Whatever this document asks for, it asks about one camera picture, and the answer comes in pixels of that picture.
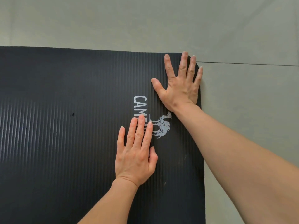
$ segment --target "person's left hand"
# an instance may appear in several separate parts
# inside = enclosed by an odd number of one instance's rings
[[[144,123],[145,118],[143,115],[140,115],[135,133],[137,118],[133,118],[131,120],[126,146],[124,145],[124,127],[121,127],[119,130],[117,141],[117,154],[115,160],[116,179],[122,178],[131,181],[137,187],[146,182],[146,180],[148,180],[154,173],[158,160],[154,147],[151,147],[149,151],[152,139],[152,122],[147,124],[145,135]]]

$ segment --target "person's left arm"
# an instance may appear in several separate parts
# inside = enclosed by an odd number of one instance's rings
[[[147,124],[145,135],[144,124],[145,118],[140,115],[135,133],[137,118],[132,119],[126,146],[124,146],[125,128],[121,127],[118,134],[115,160],[116,179],[106,195],[78,224],[127,223],[129,210],[137,189],[154,173],[158,160],[154,147],[149,150],[152,138],[152,122]]]

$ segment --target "finger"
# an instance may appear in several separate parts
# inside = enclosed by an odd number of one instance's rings
[[[188,52],[185,51],[182,53],[180,67],[178,68],[178,77],[186,78],[187,73],[187,61],[188,61]]]
[[[150,142],[152,140],[152,122],[147,124],[147,130],[145,131],[145,135],[143,138],[141,150],[146,151],[148,157],[148,150],[150,147]]]
[[[149,172],[153,174],[156,169],[156,164],[158,161],[158,155],[155,152],[155,148],[151,147],[150,148],[150,158],[149,158]]]
[[[135,134],[134,144],[133,144],[133,147],[136,149],[141,149],[141,142],[144,135],[144,122],[145,122],[144,115],[140,115],[138,118],[138,126]]]
[[[170,61],[170,56],[168,54],[165,54],[164,56],[164,64],[168,80],[175,78],[176,76],[174,74],[173,67]]]
[[[159,82],[158,79],[152,79],[152,86],[154,87],[154,90],[157,92],[159,98],[163,97],[163,94],[165,94],[166,90],[163,88],[162,84]]]
[[[134,117],[134,118],[132,118],[131,123],[130,123],[130,128],[129,128],[129,132],[127,135],[126,149],[132,148],[132,146],[134,144],[136,125],[137,125],[137,118]]]
[[[121,153],[124,150],[125,148],[124,138],[125,138],[125,128],[121,126],[118,133],[118,139],[117,139],[117,152]]]
[[[202,80],[202,74],[203,74],[203,67],[201,66],[199,69],[198,69],[198,72],[197,72],[197,76],[194,80],[194,86],[198,89],[199,86],[200,86],[200,82]]]
[[[187,77],[186,77],[188,82],[193,83],[195,66],[196,66],[196,56],[191,56]]]

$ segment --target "forearm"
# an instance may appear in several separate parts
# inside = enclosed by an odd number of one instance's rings
[[[175,114],[247,223],[298,221],[297,167],[220,124],[196,105],[177,107]]]
[[[114,180],[106,195],[78,224],[125,224],[137,186],[124,179]]]

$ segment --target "person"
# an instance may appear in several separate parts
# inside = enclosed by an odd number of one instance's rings
[[[203,69],[200,67],[193,82],[196,57],[191,57],[188,69],[187,58],[188,53],[183,52],[176,77],[170,57],[165,55],[166,90],[158,79],[151,80],[163,104],[190,132],[245,223],[299,223],[299,169],[204,113],[196,105]],[[126,145],[125,129],[120,128],[116,178],[80,224],[127,222],[134,195],[154,173],[158,160],[154,147],[149,149],[153,124],[148,123],[144,135],[144,122],[142,115],[132,119]]]

